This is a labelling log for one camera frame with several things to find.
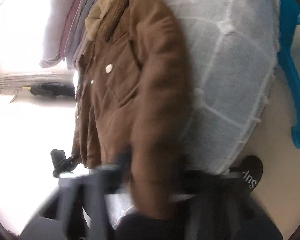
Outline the blue plastic stool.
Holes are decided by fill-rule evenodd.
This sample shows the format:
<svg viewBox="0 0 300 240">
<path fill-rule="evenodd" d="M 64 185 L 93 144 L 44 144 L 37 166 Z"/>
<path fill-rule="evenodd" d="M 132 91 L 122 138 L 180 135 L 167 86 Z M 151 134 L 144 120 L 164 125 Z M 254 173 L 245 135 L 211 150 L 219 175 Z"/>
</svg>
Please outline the blue plastic stool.
<svg viewBox="0 0 300 240">
<path fill-rule="evenodd" d="M 300 25 L 300 5 L 296 0 L 280 0 L 279 24 L 278 60 L 288 81 L 296 111 L 296 125 L 291 128 L 292 141 L 294 146 L 300 149 L 300 77 L 291 55 L 295 30 Z"/>
</svg>

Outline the brown coat with fleece collar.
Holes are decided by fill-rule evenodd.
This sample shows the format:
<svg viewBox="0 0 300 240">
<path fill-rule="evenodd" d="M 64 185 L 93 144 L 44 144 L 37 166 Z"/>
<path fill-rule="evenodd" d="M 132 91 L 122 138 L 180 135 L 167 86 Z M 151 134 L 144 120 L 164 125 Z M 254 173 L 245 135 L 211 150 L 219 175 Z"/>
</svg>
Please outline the brown coat with fleece collar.
<svg viewBox="0 0 300 240">
<path fill-rule="evenodd" d="M 169 219 L 191 67 L 178 20 L 163 0 L 113 0 L 79 61 L 72 154 L 89 169 L 130 146 L 135 207 Z"/>
</svg>

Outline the large grey pillow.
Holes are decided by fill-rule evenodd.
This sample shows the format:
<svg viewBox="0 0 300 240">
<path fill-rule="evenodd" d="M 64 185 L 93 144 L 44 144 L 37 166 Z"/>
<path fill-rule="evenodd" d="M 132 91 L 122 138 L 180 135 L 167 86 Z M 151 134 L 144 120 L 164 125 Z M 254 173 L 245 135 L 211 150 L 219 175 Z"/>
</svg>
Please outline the large grey pillow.
<svg viewBox="0 0 300 240">
<path fill-rule="evenodd" d="M 42 68 L 50 68 L 61 61 L 60 46 L 68 14 L 75 0 L 49 0 L 50 13 L 43 38 Z"/>
</svg>

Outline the dark clothes hanging on wall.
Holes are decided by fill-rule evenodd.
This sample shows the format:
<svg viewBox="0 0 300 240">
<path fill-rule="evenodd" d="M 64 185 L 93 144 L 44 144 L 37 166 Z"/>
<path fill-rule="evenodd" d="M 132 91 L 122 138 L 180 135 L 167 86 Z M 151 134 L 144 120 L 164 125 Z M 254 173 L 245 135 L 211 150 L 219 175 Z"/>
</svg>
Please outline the dark clothes hanging on wall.
<svg viewBox="0 0 300 240">
<path fill-rule="evenodd" d="M 45 98 L 75 98 L 74 85 L 62 82 L 37 83 L 31 86 L 23 86 L 22 89 L 28 90 L 34 96 Z"/>
</svg>

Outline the black slipper with white text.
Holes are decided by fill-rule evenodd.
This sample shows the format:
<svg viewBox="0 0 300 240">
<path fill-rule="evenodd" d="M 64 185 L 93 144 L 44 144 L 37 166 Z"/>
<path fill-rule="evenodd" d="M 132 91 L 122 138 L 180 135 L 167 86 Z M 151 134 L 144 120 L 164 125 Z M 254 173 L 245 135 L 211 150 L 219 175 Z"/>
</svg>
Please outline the black slipper with white text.
<svg viewBox="0 0 300 240">
<path fill-rule="evenodd" d="M 251 193 L 263 175 L 263 164 L 255 155 L 246 156 L 238 167 L 230 168 L 231 172 L 239 172 L 243 180 L 243 191 Z"/>
</svg>

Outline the stack of folded quilts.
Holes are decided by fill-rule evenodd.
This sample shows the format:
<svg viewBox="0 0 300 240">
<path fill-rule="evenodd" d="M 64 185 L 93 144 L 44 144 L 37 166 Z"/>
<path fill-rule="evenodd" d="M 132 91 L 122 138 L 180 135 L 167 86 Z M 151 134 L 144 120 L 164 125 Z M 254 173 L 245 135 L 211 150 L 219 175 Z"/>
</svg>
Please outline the stack of folded quilts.
<svg viewBox="0 0 300 240">
<path fill-rule="evenodd" d="M 60 56 L 69 71 L 75 67 L 75 53 L 85 32 L 85 19 L 97 0 L 74 0 L 67 15 L 60 45 Z"/>
</svg>

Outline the grey checked bed cover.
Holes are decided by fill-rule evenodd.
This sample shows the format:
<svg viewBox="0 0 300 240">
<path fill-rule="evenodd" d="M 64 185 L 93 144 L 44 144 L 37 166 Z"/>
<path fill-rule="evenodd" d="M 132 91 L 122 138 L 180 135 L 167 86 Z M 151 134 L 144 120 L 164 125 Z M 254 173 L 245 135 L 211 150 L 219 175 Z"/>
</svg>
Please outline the grey checked bed cover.
<svg viewBox="0 0 300 240">
<path fill-rule="evenodd" d="M 192 60 L 190 168 L 220 174 L 258 123 L 277 63 L 275 0 L 164 0 L 183 26 Z"/>
</svg>

